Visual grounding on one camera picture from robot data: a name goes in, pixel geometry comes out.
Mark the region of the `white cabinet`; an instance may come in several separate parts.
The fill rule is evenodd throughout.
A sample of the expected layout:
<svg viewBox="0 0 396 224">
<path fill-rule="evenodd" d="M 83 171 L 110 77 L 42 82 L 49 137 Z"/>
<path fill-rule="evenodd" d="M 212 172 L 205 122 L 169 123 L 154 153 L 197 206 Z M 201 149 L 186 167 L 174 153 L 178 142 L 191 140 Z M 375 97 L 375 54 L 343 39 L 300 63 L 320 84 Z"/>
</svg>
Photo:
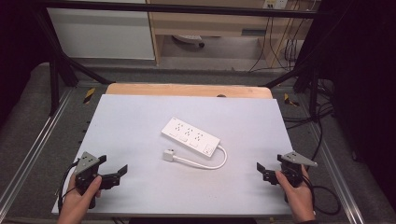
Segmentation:
<svg viewBox="0 0 396 224">
<path fill-rule="evenodd" d="M 49 8 L 64 52 L 72 58 L 155 58 L 147 12 Z"/>
</svg>

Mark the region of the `white power strip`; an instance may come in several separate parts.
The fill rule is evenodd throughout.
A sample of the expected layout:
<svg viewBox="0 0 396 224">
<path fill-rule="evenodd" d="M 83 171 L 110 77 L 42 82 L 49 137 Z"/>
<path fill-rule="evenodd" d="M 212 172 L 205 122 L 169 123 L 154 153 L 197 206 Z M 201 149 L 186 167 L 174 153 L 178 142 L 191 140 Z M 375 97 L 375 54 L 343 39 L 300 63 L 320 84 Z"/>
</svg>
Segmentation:
<svg viewBox="0 0 396 224">
<path fill-rule="evenodd" d="M 208 158 L 212 157 L 220 142 L 216 136 L 177 118 L 171 118 L 162 133 Z"/>
</svg>

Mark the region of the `light wooden table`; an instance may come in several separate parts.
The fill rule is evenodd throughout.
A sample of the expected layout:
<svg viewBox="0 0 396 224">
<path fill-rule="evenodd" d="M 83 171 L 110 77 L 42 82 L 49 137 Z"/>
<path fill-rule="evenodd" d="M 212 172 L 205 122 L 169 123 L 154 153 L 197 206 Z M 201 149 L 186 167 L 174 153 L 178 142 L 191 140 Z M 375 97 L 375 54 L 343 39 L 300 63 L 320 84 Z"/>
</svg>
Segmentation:
<svg viewBox="0 0 396 224">
<path fill-rule="evenodd" d="M 106 94 L 273 98 L 271 91 L 264 87 L 153 83 L 113 83 L 108 86 Z"/>
</svg>

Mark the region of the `black curtain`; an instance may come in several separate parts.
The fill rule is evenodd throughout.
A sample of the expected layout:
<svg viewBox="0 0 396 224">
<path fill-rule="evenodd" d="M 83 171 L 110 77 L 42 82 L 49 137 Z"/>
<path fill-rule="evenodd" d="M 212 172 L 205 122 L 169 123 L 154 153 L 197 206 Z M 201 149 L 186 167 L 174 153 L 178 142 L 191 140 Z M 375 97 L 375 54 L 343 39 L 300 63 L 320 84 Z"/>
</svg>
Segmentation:
<svg viewBox="0 0 396 224">
<path fill-rule="evenodd" d="M 353 0 L 322 74 L 349 141 L 396 211 L 396 0 Z"/>
<path fill-rule="evenodd" d="M 29 0 L 0 0 L 0 127 L 30 79 L 48 60 Z"/>
</svg>

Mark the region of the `white plug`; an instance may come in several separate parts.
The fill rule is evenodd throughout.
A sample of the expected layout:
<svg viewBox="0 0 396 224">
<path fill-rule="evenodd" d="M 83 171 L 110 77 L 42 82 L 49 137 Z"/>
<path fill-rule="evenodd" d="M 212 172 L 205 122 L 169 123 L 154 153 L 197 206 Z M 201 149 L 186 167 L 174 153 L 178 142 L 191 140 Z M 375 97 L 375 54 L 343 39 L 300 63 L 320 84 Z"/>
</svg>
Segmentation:
<svg viewBox="0 0 396 224">
<path fill-rule="evenodd" d="M 163 160 L 164 161 L 175 161 L 177 159 L 175 151 L 173 149 L 166 149 L 163 152 Z"/>
</svg>

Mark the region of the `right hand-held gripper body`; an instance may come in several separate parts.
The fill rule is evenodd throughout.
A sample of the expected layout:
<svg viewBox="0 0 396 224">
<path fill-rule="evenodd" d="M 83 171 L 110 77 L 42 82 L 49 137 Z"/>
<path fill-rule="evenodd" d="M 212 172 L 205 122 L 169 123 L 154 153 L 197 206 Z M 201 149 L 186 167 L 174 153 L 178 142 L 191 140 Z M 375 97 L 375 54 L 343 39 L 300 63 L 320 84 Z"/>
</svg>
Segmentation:
<svg viewBox="0 0 396 224">
<path fill-rule="evenodd" d="M 303 174 L 302 167 L 303 165 L 317 167 L 318 164 L 315 161 L 311 161 L 307 157 L 297 153 L 296 151 L 282 155 L 282 158 L 285 161 L 281 163 L 281 173 L 288 179 L 289 183 L 294 188 L 298 188 L 303 183 L 305 183 L 310 189 L 312 203 L 314 203 L 315 195 L 313 186 L 308 177 Z"/>
</svg>

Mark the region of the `grey floor power strip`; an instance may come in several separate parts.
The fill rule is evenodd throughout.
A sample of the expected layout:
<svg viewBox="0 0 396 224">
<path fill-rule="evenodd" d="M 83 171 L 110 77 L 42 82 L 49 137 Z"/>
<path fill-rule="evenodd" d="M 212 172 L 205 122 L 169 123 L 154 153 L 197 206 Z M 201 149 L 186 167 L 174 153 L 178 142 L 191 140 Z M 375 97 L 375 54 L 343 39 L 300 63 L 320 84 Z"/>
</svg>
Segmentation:
<svg viewBox="0 0 396 224">
<path fill-rule="evenodd" d="M 205 46 L 203 39 L 199 35 L 174 35 L 174 38 L 184 43 L 198 45 L 200 48 Z"/>
</svg>

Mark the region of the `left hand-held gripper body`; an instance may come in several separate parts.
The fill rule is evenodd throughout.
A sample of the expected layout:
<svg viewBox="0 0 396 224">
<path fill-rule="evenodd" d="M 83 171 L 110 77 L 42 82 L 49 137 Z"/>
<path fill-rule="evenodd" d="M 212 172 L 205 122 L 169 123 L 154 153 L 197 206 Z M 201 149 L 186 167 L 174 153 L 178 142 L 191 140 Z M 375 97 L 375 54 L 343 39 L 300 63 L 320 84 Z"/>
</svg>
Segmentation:
<svg viewBox="0 0 396 224">
<path fill-rule="evenodd" d="M 84 194 L 91 182 L 98 176 L 99 160 L 87 151 L 83 152 L 75 169 L 75 186 Z"/>
</svg>

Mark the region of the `black metal frame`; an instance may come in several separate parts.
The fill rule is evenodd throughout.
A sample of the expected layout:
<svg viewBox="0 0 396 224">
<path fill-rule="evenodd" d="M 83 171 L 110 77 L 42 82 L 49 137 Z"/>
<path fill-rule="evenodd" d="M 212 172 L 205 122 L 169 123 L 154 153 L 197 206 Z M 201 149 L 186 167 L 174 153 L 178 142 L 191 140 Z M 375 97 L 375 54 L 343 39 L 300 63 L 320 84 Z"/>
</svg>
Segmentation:
<svg viewBox="0 0 396 224">
<path fill-rule="evenodd" d="M 296 11 L 286 9 L 255 9 L 246 7 L 209 7 L 209 6 L 186 6 L 169 4 L 139 4 L 139 3 L 115 3 L 115 2 L 93 2 L 93 1 L 66 1 L 66 0 L 35 0 L 30 7 L 31 14 L 43 33 L 43 42 L 49 45 L 49 67 L 51 86 L 51 111 L 53 115 L 59 106 L 58 75 L 67 86 L 75 87 L 78 79 L 72 70 L 76 68 L 88 77 L 93 78 L 101 84 L 112 84 L 111 80 L 100 77 L 82 64 L 67 56 L 53 29 L 51 22 L 44 19 L 47 8 L 88 9 L 108 11 L 132 11 L 132 12 L 154 12 L 154 13 L 182 13 L 182 14 L 207 14 L 227 15 L 245 17 L 267 17 L 267 18 L 297 18 L 297 19 L 320 19 L 330 16 L 329 12 L 318 11 Z"/>
</svg>

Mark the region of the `white wall socket plate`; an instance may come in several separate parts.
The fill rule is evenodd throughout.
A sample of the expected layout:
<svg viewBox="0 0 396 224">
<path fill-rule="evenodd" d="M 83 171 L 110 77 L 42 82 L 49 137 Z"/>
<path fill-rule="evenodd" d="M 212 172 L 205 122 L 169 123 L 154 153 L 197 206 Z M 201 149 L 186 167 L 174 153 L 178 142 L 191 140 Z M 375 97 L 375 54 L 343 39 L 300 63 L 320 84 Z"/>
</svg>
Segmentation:
<svg viewBox="0 0 396 224">
<path fill-rule="evenodd" d="M 288 0 L 264 0 L 262 7 L 268 9 L 284 9 L 287 3 Z"/>
</svg>

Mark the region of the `light wooden desk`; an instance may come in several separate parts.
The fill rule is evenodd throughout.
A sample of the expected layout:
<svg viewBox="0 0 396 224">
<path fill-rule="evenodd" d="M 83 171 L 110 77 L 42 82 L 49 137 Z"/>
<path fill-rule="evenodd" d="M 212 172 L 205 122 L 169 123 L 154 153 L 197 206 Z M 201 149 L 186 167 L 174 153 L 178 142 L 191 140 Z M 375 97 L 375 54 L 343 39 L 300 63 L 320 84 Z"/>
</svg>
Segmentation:
<svg viewBox="0 0 396 224">
<path fill-rule="evenodd" d="M 263 8 L 264 0 L 146 0 L 149 4 L 169 4 L 209 7 Z M 308 11 L 316 0 L 288 0 L 284 9 Z M 312 24 L 310 19 L 245 17 L 207 14 L 154 13 L 148 14 L 152 34 L 247 36 L 257 37 L 263 47 L 267 65 L 280 65 L 281 50 L 289 40 L 305 39 Z"/>
</svg>

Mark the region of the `person's left hand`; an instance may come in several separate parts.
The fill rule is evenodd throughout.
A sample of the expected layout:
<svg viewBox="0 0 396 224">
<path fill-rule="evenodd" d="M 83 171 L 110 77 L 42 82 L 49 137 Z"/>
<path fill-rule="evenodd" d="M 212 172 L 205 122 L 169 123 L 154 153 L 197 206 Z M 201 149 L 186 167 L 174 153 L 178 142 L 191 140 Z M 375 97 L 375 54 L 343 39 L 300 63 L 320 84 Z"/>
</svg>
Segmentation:
<svg viewBox="0 0 396 224">
<path fill-rule="evenodd" d="M 101 176 L 97 176 L 83 194 L 75 189 L 75 179 L 75 176 L 71 175 L 67 187 L 68 193 L 64 197 L 57 224 L 80 224 L 89 209 L 92 198 L 101 195 L 99 190 L 102 183 Z"/>
</svg>

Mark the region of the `aluminium floor rail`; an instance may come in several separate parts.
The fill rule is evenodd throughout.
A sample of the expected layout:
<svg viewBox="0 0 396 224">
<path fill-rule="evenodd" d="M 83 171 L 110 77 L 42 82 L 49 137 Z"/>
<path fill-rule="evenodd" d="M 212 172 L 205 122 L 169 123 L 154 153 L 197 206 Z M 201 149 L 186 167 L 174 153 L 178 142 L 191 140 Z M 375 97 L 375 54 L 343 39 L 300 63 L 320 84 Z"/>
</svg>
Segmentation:
<svg viewBox="0 0 396 224">
<path fill-rule="evenodd" d="M 49 116 L 44 124 L 43 128 L 41 129 L 40 133 L 38 134 L 37 138 L 29 148 L 29 151 L 25 158 L 23 159 L 19 169 L 17 170 L 16 174 L 13 176 L 7 188 L 0 196 L 0 222 L 6 217 L 7 212 L 11 205 L 13 204 L 15 198 L 17 197 L 21 187 L 26 180 L 27 176 L 30 174 L 33 166 L 37 158 L 39 157 L 43 147 L 46 145 L 54 127 L 58 123 L 61 115 L 66 108 L 70 95 L 73 93 L 74 88 L 67 88 L 61 99 L 60 105 L 55 110 L 54 114 Z"/>
<path fill-rule="evenodd" d="M 330 148 L 324 137 L 320 136 L 321 131 L 317 123 L 311 123 L 309 125 L 312 134 L 318 141 L 318 154 L 323 160 L 323 164 L 326 167 L 335 191 L 339 197 L 340 203 L 346 213 L 346 217 L 350 224 L 364 224 L 364 218 L 361 214 L 361 210 L 357 206 L 354 197 L 344 179 L 341 169 L 336 163 Z"/>
</svg>

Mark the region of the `yellow black tape strip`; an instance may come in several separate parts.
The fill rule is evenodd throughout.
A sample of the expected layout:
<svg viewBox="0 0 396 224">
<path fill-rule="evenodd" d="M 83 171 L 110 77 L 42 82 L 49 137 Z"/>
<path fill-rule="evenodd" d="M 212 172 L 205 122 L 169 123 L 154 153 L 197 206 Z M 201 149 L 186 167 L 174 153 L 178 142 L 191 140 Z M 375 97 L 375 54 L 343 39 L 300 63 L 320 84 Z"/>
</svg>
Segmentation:
<svg viewBox="0 0 396 224">
<path fill-rule="evenodd" d="M 90 88 L 90 89 L 87 91 L 87 93 L 86 93 L 86 95 L 85 95 L 85 97 L 84 97 L 84 100 L 83 100 L 83 104 L 88 104 L 88 103 L 90 102 L 90 100 L 91 100 L 91 98 L 92 98 L 94 92 L 95 92 L 95 88 Z"/>
<path fill-rule="evenodd" d="M 292 101 L 287 93 L 284 93 L 284 103 L 287 105 L 300 106 L 298 102 Z"/>
</svg>

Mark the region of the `person's right hand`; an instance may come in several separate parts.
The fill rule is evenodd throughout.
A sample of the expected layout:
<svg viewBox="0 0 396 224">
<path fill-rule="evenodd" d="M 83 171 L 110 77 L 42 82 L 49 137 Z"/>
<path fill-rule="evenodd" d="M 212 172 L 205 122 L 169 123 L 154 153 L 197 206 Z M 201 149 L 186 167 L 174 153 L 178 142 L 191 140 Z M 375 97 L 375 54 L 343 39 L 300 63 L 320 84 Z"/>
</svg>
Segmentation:
<svg viewBox="0 0 396 224">
<path fill-rule="evenodd" d="M 293 187 L 280 171 L 276 171 L 276 178 L 280 187 L 286 193 L 293 221 L 297 224 L 314 221 L 316 216 L 309 187 L 306 184 L 302 184 L 298 188 Z"/>
</svg>

